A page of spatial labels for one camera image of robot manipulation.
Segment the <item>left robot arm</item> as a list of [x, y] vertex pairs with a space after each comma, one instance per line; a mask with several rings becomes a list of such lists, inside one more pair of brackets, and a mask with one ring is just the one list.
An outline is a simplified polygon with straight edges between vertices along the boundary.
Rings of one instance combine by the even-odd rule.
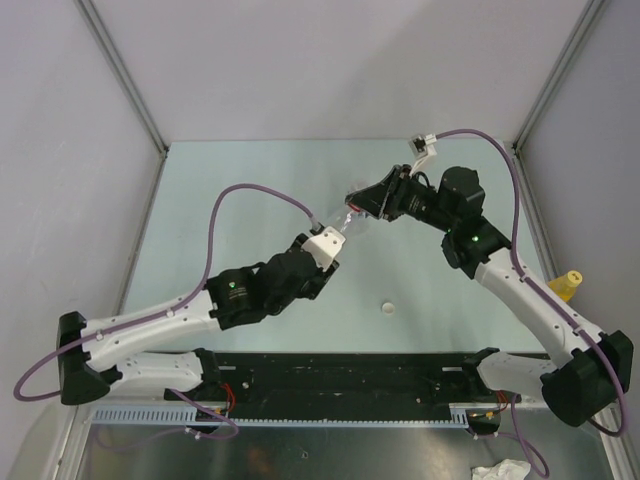
[[346, 242], [327, 227], [299, 235], [267, 262], [227, 269], [186, 297], [134, 314], [88, 320], [79, 312], [60, 317], [58, 358], [61, 402], [75, 406], [130, 387], [143, 396], [174, 391], [207, 400], [221, 387], [215, 356], [204, 348], [163, 354], [174, 338], [218, 333], [281, 314], [298, 299], [314, 300], [339, 267]]

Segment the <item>white bottle cap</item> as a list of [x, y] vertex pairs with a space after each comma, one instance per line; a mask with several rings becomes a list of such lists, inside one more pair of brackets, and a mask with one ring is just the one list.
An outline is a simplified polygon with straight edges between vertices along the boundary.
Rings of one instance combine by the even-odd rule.
[[385, 315], [393, 315], [395, 313], [395, 305], [392, 302], [384, 302], [381, 305], [381, 311]]

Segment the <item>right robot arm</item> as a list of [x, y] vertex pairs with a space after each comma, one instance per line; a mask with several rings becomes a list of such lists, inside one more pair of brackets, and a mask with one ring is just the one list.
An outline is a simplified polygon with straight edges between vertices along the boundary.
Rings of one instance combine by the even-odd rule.
[[451, 167], [438, 187], [396, 165], [379, 183], [354, 191], [347, 205], [375, 219], [402, 215], [443, 231], [448, 264], [494, 294], [544, 347], [546, 362], [486, 348], [461, 376], [463, 393], [484, 401], [496, 390], [544, 402], [565, 424], [580, 427], [629, 389], [634, 346], [622, 331], [605, 333], [560, 300], [528, 267], [515, 245], [482, 214], [476, 171]]

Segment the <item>red label water bottle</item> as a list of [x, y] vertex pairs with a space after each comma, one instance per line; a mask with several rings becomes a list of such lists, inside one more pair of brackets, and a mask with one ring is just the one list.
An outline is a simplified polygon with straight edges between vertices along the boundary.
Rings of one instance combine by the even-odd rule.
[[369, 215], [343, 205], [332, 215], [330, 225], [349, 241], [367, 230]]

